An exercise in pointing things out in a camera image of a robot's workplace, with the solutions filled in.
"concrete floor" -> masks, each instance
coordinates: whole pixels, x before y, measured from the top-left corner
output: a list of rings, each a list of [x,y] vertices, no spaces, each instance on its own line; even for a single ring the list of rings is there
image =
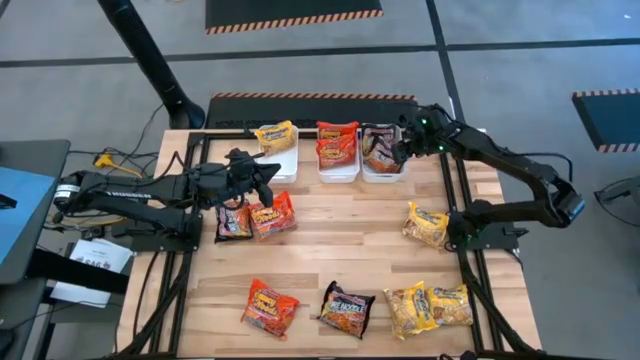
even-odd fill
[[[165,54],[435,43],[422,0],[382,0],[385,16],[342,23],[204,35],[204,1],[134,0]],[[449,44],[640,37],[634,0],[436,0]],[[13,0],[0,19],[0,62],[128,56],[94,1]],[[566,230],[527,224],[525,277],[548,352],[636,358],[640,333],[640,230],[599,209],[591,193],[638,175],[640,154],[600,154],[573,109],[570,93],[638,87],[638,46],[450,52],[467,121],[514,151],[557,151],[575,163],[587,208]],[[171,63],[201,106],[218,91],[415,94],[448,103],[436,52]],[[131,150],[160,103],[135,64],[0,68],[0,140],[66,138],[72,148]],[[141,146],[156,151],[167,128],[161,111]],[[564,171],[565,164],[550,160]],[[69,157],[65,173],[90,159]],[[501,178],[508,201],[529,191]],[[630,204],[613,208],[640,221]],[[44,233],[62,248],[76,235]],[[113,346],[111,322],[56,330],[48,358],[99,357]]]

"ramen package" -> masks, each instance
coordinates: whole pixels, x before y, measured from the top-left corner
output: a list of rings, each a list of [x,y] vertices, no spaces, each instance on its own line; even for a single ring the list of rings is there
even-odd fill
[[[356,161],[356,151],[355,135],[318,140],[318,145],[316,146],[321,170],[353,164]]]
[[[265,155],[273,155],[296,146],[296,134],[291,121],[283,121],[277,125],[256,130],[256,137]]]
[[[273,198],[273,206],[265,208],[262,203],[249,205],[253,229],[258,239],[284,231],[296,225],[296,216],[288,192]]]
[[[391,310],[393,335],[404,340],[406,336],[438,327],[429,310],[423,281],[404,290],[385,289],[384,294]]]
[[[378,173],[399,173],[402,164],[393,160],[391,147],[400,140],[400,136],[396,125],[363,125],[363,162]]]
[[[409,217],[402,227],[402,234],[418,239],[429,246],[443,249],[449,216],[443,213],[426,212],[416,203],[409,202]]]
[[[224,207],[216,206],[216,216],[218,218],[216,242],[252,239],[249,201],[244,200],[240,203],[239,201],[229,200],[224,205]]]
[[[427,294],[433,318],[438,325],[473,324],[469,294],[465,285],[453,289],[429,288]]]
[[[345,294],[335,281],[324,293],[320,321],[362,339],[375,296]]]
[[[300,302],[291,296],[281,295],[258,279],[253,279],[249,300],[240,321],[246,321],[281,340],[291,325]]]
[[[318,121],[316,124],[318,125],[318,140],[337,139],[345,135],[356,136],[358,130],[357,121],[345,125],[329,124],[323,121]]]

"black mat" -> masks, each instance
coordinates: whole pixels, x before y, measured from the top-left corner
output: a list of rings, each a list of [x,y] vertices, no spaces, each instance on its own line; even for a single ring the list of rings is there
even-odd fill
[[[207,34],[382,16],[379,0],[207,0]]]
[[[598,151],[640,150],[638,89],[576,92],[572,101]]]
[[[401,115],[413,117],[413,95],[218,93],[209,102],[206,128],[257,129],[283,120],[298,128],[315,128],[316,121],[389,124]]]

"wooden table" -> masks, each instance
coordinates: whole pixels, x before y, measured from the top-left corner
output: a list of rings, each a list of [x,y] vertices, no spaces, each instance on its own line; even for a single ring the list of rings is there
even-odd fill
[[[156,174],[168,165],[174,151],[184,158],[188,131],[164,135]],[[474,348],[467,326],[441,327],[405,341],[391,335],[391,319],[384,288],[407,288],[424,280],[427,286],[459,285],[457,256],[438,251],[401,234],[408,201],[432,211],[448,210],[437,156],[412,159],[406,178],[395,184],[369,184],[360,176],[351,184],[323,184],[316,172],[314,140],[300,140],[298,178],[294,184],[272,185],[277,195],[287,190],[298,220],[291,232],[264,242],[253,240],[214,244],[216,218],[206,211],[201,247],[195,253],[188,285],[180,338],[180,357],[213,356],[437,356],[458,355]],[[255,140],[214,140],[210,162],[224,162],[234,147],[253,152]],[[502,202],[496,171],[484,164],[466,164],[474,198]],[[453,179],[457,174],[450,163]],[[180,172],[174,165],[172,173]],[[458,204],[463,204],[454,181]],[[504,251],[485,252],[495,303],[530,345],[540,342],[520,266]],[[121,347],[132,339],[133,316],[151,254],[138,255],[118,328]],[[164,255],[158,257],[144,294],[139,328],[155,308]],[[300,300],[288,340],[280,341],[247,323],[240,316],[247,302],[251,279],[260,278],[278,292]],[[376,295],[364,340],[331,328],[315,317],[332,280],[347,291]],[[485,347],[490,332],[478,304]],[[173,317],[173,311],[166,319]],[[169,329],[163,327],[160,349],[168,346]]]

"yellow noodle package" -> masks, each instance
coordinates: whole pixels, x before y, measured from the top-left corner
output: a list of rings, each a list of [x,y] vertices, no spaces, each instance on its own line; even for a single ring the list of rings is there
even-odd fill
[[[409,218],[402,227],[402,234],[418,239],[429,246],[443,249],[449,216],[443,213],[426,212],[416,203],[409,202]]]
[[[296,134],[289,120],[256,130],[255,134],[265,155],[273,155],[296,146]]]
[[[424,289],[424,281],[402,290],[385,289],[384,294],[391,310],[392,333],[404,340],[405,336],[416,335],[438,327]]]
[[[429,305],[438,325],[471,325],[473,317],[469,306],[467,287],[453,289],[429,288]]]

